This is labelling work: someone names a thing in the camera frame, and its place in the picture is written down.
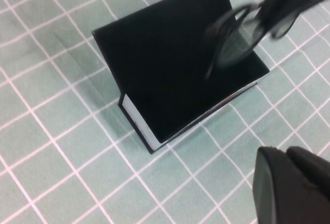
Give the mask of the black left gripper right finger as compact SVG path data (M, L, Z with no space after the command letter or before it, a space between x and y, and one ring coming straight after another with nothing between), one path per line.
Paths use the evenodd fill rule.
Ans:
M286 155L287 200L329 203L329 162L298 146L289 147Z

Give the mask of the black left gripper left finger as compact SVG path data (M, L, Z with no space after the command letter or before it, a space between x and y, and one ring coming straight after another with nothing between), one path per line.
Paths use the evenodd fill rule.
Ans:
M258 223L329 223L329 203L286 198L286 151L274 147L257 150L253 198Z

